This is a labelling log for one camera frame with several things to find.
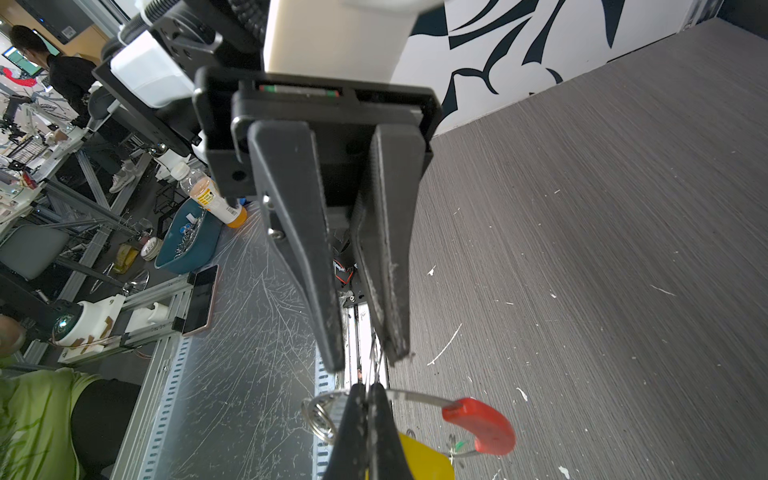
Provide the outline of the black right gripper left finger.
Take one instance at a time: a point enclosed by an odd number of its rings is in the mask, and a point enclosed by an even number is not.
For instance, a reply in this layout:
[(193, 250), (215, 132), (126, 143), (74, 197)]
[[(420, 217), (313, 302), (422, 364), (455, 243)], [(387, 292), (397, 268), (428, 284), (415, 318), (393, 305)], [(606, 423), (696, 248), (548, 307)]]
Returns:
[(351, 387), (323, 480), (364, 480), (368, 466), (366, 387)]

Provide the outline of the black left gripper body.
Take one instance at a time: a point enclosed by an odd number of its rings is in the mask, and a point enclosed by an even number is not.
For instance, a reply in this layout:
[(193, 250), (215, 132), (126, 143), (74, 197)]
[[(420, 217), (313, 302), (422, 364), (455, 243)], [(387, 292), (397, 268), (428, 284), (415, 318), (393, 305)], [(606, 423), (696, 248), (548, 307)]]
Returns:
[(329, 244), (343, 233), (353, 251), (351, 223), (375, 128), (414, 125), (426, 142), (442, 116), (428, 88), (269, 74), (225, 67), (200, 68), (193, 105), (205, 136), (205, 155), (219, 192), (228, 200), (256, 201), (268, 242), (251, 164), (248, 129), (258, 120), (300, 121), (314, 132), (323, 182)]

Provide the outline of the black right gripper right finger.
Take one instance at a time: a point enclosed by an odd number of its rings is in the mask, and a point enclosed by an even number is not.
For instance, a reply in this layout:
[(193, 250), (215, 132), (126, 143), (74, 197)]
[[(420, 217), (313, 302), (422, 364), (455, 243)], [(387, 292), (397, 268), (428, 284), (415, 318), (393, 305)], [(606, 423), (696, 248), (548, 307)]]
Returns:
[(367, 406), (369, 478), (413, 480), (387, 397), (387, 390), (380, 383), (370, 387)]

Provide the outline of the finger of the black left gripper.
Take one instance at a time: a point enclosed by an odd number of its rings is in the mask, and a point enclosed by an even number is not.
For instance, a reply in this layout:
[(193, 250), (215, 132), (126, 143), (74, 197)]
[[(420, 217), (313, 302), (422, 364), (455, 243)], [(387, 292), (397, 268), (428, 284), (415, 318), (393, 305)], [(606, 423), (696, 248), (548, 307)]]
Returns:
[(426, 142), (414, 125), (373, 133), (351, 233), (365, 299), (387, 359), (410, 355), (409, 252)]
[(323, 182), (314, 132), (300, 121), (258, 120), (247, 133), (268, 236), (309, 308), (325, 368), (345, 368)]

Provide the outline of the yellow key tag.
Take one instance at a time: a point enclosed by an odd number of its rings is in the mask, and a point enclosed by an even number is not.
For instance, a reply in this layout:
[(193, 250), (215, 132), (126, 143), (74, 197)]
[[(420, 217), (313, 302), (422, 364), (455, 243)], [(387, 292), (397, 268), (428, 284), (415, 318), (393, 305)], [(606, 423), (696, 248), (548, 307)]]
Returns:
[[(399, 438), (415, 480), (455, 479), (454, 467), (445, 455), (404, 434), (399, 433)], [(370, 479), (368, 469), (365, 479)]]

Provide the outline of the red handled wire keyring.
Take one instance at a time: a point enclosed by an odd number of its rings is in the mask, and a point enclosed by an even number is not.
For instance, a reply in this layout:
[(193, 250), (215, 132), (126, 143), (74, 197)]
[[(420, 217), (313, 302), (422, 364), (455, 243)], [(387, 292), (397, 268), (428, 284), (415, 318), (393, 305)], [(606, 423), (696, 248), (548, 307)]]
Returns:
[(438, 446), (452, 460), (487, 455), (504, 457), (517, 445), (508, 418), (473, 397), (449, 400), (426, 393), (388, 389), (400, 429), (414, 439)]

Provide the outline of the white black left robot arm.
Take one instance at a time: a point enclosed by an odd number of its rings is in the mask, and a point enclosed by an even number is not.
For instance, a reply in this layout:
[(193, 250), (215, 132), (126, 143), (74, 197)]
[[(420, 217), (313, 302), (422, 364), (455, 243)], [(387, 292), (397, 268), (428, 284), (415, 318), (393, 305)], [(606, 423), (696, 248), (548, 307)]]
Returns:
[(409, 255), (441, 105), (392, 77), (427, 1), (141, 1), (98, 81), (226, 200), (261, 206), (319, 352), (345, 366), (341, 238), (390, 361), (410, 355)]

